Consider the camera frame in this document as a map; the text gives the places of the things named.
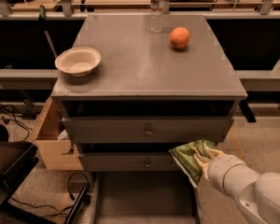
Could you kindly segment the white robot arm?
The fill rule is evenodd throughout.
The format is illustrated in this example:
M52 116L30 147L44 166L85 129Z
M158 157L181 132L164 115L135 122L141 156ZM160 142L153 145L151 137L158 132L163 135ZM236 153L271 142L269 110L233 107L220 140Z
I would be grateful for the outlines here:
M280 224L280 174L259 174L234 155L208 148L206 156L195 150L211 185L233 198L249 224Z

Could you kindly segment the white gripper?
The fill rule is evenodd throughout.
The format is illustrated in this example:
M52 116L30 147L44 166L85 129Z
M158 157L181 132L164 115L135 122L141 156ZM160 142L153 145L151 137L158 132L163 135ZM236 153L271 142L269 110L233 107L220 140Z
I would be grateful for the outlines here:
M221 193L225 193L225 175L235 166L245 165L245 162L234 155L223 155L224 152L218 149L207 148L205 152L207 158L200 154L195 154L194 159L201 168L205 178L209 178L211 185Z

